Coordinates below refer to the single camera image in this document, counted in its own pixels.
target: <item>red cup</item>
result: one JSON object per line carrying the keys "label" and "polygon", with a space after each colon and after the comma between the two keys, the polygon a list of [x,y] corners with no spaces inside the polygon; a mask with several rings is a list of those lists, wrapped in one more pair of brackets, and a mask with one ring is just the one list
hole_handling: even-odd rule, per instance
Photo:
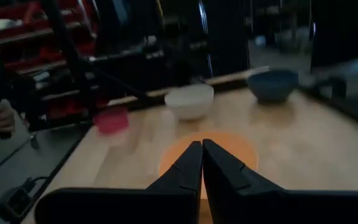
{"label": "red cup", "polygon": [[128,127],[128,115],[125,108],[110,108],[93,117],[100,133],[113,134]]}

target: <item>metal pole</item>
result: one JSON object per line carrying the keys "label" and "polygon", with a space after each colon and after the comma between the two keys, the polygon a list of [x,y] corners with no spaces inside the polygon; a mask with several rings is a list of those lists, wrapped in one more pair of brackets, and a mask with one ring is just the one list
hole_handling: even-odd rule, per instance
{"label": "metal pole", "polygon": [[76,50],[73,40],[68,35],[65,21],[63,20],[63,16],[60,13],[56,0],[40,0],[40,2],[42,9],[48,17],[50,27],[58,39],[60,50],[62,50],[74,82],[77,85],[80,95],[85,102],[85,106],[88,109],[88,113],[90,115],[95,114],[96,103],[93,93],[88,85],[88,79],[85,77],[84,70],[82,69],[83,66],[81,66],[82,61],[80,60],[80,55]]}

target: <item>orange disc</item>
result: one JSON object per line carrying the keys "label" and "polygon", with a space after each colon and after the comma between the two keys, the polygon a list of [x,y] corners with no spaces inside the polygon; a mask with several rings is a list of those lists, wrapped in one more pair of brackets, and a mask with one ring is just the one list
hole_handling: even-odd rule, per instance
{"label": "orange disc", "polygon": [[[239,160],[245,163],[248,167],[256,170],[258,164],[258,156],[251,145],[236,134],[221,133],[221,132],[204,132],[195,133],[191,136],[179,139],[172,145],[166,153],[162,156],[160,167],[158,170],[159,176],[163,175],[173,163],[184,153],[187,147],[193,141],[202,141],[203,139],[212,139],[216,144],[219,144],[227,152],[236,156]],[[201,186],[201,198],[207,199],[204,180]]]}

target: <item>wooden table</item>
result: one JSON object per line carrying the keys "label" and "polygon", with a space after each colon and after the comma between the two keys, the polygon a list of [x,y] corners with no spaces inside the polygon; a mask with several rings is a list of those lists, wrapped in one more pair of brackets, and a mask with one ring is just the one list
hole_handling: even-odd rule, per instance
{"label": "wooden table", "polygon": [[[358,190],[358,123],[298,91],[284,105],[261,106],[244,88],[216,95],[212,110],[199,121],[180,122],[159,106],[129,113],[129,128],[119,134],[102,136],[92,127],[44,194],[62,187],[146,188],[157,179],[169,145],[190,133],[214,130],[246,138],[259,154],[257,171],[284,188]],[[34,223],[32,212],[23,223]]]}

